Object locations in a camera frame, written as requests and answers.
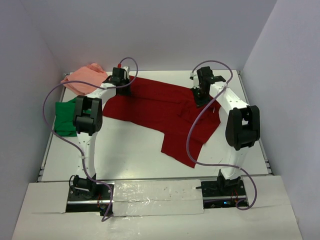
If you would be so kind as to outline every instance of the white table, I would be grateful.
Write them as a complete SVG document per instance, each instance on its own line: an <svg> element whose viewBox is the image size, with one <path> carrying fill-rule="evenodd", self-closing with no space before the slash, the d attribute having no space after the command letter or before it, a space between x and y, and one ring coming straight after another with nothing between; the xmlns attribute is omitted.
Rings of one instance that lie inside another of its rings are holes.
<svg viewBox="0 0 320 240"><path fill-rule="evenodd" d="M230 76L227 70L215 70L214 74L221 75L225 79ZM234 77L229 86L242 100L246 101L237 71L234 70L233 74ZM140 71L138 76L186 88L193 86L193 82L189 79L190 71ZM75 96L73 92L66 89L62 101L69 101ZM202 146L198 157L199 162L225 163L229 147L225 139L227 114L221 108L219 115L221 124L209 141ZM103 117L102 129L97 136L95 145L94 164L97 178L132 180L201 178L218 175L219 168L217 167L196 165L195 168L191 168L161 153L163 138L162 132L131 122ZM69 137L68 140L77 142L76 137ZM78 156L77 149L53 136L49 140L48 151L44 156L42 181L68 181L70 176L76 173ZM258 142L250 148L243 168L251 175L268 174L262 149Z"/></svg>
<svg viewBox="0 0 320 240"><path fill-rule="evenodd" d="M302 240L280 176L254 177L253 208L205 209L202 214L112 217L65 213L67 182L30 183L13 240ZM244 179L249 202L252 184Z"/></svg>

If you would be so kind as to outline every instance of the fabric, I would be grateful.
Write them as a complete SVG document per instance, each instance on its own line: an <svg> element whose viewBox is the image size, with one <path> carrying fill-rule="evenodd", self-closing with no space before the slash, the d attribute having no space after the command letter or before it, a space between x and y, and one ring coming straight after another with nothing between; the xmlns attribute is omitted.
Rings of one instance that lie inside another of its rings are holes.
<svg viewBox="0 0 320 240"><path fill-rule="evenodd" d="M104 106L103 115L164 133L161 152L194 168L195 163L189 159L186 151L187 135L203 108L196 107L191 90L137 78L131 85L131 92L131 96L117 95L109 99ZM202 145L220 124L219 108L219 103L214 102L202 115L192 133L190 152L196 160Z"/></svg>
<svg viewBox="0 0 320 240"><path fill-rule="evenodd" d="M77 71L71 73L66 76L61 83L65 83L68 81L83 81L86 83L94 84L96 86L100 86L104 80L107 78L107 73L103 70L103 68L97 64L92 63L87 66L83 66L79 68ZM83 83L70 83L64 85L66 88L70 89L76 95L87 95L96 90L96 87L89 86Z"/></svg>
<svg viewBox="0 0 320 240"><path fill-rule="evenodd" d="M76 137L76 127L72 121L74 119L76 98L67 102L55 103L54 131L62 137Z"/></svg>

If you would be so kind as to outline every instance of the gray wall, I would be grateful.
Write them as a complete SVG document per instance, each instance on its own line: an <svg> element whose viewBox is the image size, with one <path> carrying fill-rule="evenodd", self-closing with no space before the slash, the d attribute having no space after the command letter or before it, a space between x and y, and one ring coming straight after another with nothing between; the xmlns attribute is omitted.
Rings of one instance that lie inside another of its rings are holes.
<svg viewBox="0 0 320 240"><path fill-rule="evenodd" d="M243 70L304 240L320 236L320 1L279 0Z"/></svg>
<svg viewBox="0 0 320 240"><path fill-rule="evenodd" d="M18 0L0 1L0 239L11 239L28 183L35 182L49 137L45 94L62 73ZM48 103L53 120L57 92Z"/></svg>
<svg viewBox="0 0 320 240"><path fill-rule="evenodd" d="M65 72L126 56L141 70L217 59L242 70L276 0L21 0Z"/></svg>

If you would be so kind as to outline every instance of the transparent plastic sheet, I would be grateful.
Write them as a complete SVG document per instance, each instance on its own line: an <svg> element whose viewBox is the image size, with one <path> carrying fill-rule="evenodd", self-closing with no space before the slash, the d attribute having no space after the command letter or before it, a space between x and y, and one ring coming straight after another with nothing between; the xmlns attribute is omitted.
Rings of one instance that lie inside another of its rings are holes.
<svg viewBox="0 0 320 240"><path fill-rule="evenodd" d="M114 184L114 216L202 214L200 180L119 181Z"/></svg>

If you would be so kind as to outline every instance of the robotic arm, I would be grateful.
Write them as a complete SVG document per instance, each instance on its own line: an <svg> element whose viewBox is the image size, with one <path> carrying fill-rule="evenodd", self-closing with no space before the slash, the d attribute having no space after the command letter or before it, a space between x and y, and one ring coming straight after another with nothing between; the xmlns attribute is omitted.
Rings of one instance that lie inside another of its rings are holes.
<svg viewBox="0 0 320 240"><path fill-rule="evenodd" d="M193 80L194 100L198 107L207 104L211 96L216 96L226 86L222 76L214 76L209 66L191 73ZM228 86L217 99L228 114L225 138L229 144L226 153L226 164L242 167L249 148L260 138L260 111L257 106L250 106L242 101ZM239 184L241 170L234 167L223 167L219 177L225 183L224 187Z"/></svg>
<svg viewBox="0 0 320 240"><path fill-rule="evenodd" d="M89 176L96 179L95 169L95 143L97 134L103 123L103 104L116 94L128 95L131 93L130 86L123 86L130 82L130 68L114 67L112 75L96 89L86 96L77 96L75 100L75 110L73 125L75 126L78 144L85 154L85 167ZM82 157L79 156L78 169L73 180L73 187L88 197L95 195L96 183L87 179L82 165Z"/></svg>
<svg viewBox="0 0 320 240"><path fill-rule="evenodd" d="M115 88L129 83L129 67L114 67L112 75L101 84L103 89L97 89L86 96L78 96L75 102L73 125L76 128L78 143L85 153L85 166L88 174L96 178L94 164L95 142L98 131L102 127L103 104L116 94L129 95L130 86ZM226 80L222 76L214 76L210 67L202 67L191 73L193 80L194 100L198 107L207 104L210 94L216 96L224 87ZM221 107L228 114L225 129L226 141L230 148L227 151L226 164L241 167L250 147L260 138L260 111L257 106L250 106L242 101L230 88L217 98ZM222 188L234 187L240 183L241 171L234 167L224 167L219 171ZM96 184L88 179L79 158L77 175L73 180L75 190L82 194L93 196L96 193Z"/></svg>

